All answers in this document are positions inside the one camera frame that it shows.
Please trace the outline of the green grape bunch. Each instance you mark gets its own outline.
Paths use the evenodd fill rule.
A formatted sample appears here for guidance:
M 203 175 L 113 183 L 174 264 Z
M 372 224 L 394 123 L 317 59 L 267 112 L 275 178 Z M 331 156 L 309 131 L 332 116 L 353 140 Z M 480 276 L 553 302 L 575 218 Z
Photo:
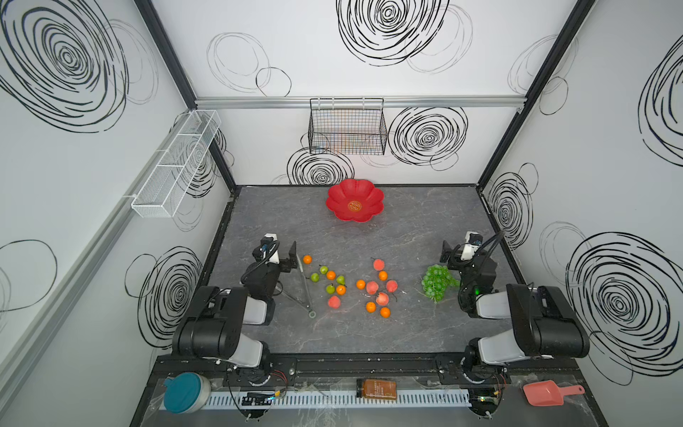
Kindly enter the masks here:
M 450 288 L 458 288 L 460 281 L 446 266 L 430 266 L 422 278 L 423 293 L 433 302 L 441 302 Z

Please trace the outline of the red peach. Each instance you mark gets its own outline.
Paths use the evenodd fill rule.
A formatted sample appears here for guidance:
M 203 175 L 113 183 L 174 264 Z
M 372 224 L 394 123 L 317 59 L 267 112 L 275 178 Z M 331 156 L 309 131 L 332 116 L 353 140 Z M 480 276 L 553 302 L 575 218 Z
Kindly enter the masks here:
M 337 310 L 341 307 L 341 299 L 338 296 L 333 295 L 328 299 L 327 304 L 330 308 Z

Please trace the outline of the red flower-shaped bowl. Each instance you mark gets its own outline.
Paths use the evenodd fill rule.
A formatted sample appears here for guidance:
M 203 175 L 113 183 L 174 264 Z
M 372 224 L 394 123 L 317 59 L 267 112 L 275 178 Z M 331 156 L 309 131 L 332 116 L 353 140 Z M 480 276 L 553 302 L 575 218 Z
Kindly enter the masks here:
M 371 181 L 347 179 L 331 187 L 325 205 L 341 221 L 369 222 L 384 210 L 384 193 Z

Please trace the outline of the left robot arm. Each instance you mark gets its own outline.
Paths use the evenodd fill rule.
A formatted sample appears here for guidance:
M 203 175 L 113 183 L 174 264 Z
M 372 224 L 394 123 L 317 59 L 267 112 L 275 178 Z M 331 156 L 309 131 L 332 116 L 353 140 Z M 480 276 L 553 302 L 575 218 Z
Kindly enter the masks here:
M 242 328 L 270 325 L 280 274 L 300 268 L 297 245 L 291 245 L 286 258 L 279 256 L 279 246 L 274 234 L 265 235 L 236 286 L 202 286 L 195 292 L 174 332 L 172 354 L 226 361 L 237 368 L 267 368 L 268 345 L 246 336 Z

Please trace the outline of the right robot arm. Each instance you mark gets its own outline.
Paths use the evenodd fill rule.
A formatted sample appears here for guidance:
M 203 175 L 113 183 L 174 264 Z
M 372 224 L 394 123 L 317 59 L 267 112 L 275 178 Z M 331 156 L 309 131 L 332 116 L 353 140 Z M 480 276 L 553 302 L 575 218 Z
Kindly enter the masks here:
M 494 336 L 472 339 L 459 362 L 464 378 L 483 384 L 506 366 L 530 359 L 582 359 L 590 339 L 567 298 L 556 286 L 532 288 L 508 284 L 494 288 L 497 263 L 491 258 L 500 244 L 496 235 L 483 240 L 467 236 L 462 245 L 444 242 L 439 261 L 460 275 L 457 301 L 471 318 L 510 320 L 512 327 Z

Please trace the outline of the green-tipped metal tongs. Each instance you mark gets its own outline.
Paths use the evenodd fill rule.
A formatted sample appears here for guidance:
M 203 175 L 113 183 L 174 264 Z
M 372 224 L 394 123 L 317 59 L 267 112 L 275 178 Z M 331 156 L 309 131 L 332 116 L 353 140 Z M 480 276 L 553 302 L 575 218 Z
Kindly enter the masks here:
M 299 270 L 299 275 L 301 277 L 302 289 L 304 291 L 305 298 L 302 300 L 302 299 L 298 298 L 297 296 L 289 293 L 281 281 L 277 282 L 277 287 L 279 288 L 279 294 L 284 295 L 287 299 L 289 299 L 290 301 L 299 305 L 300 307 L 302 307 L 302 309 L 305 309 L 305 311 L 307 311 L 307 313 L 308 313 L 309 318 L 311 320 L 314 320 L 317 316 L 317 313 L 312 308 L 311 292 L 309 291 L 308 279 L 305 276 L 305 271 L 304 271 L 303 265 L 301 263 L 299 264 L 298 270 Z

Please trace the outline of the pink plastic scoop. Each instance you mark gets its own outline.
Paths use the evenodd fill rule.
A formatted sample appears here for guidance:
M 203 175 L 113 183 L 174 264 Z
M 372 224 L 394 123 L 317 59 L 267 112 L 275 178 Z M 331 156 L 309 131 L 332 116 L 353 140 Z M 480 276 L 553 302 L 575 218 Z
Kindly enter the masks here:
M 581 385 L 560 387 L 554 381 L 526 384 L 522 390 L 528 403 L 533 407 L 562 406 L 565 396 L 585 394 L 585 388 Z

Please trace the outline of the teal lidded container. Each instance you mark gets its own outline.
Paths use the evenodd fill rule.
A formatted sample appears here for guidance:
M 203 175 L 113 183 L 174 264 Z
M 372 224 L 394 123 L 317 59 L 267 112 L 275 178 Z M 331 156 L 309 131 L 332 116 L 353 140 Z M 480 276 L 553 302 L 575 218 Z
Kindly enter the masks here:
M 197 373 L 186 372 L 165 379 L 163 408 L 173 414 L 191 414 L 208 402 L 212 386 L 210 381 Z

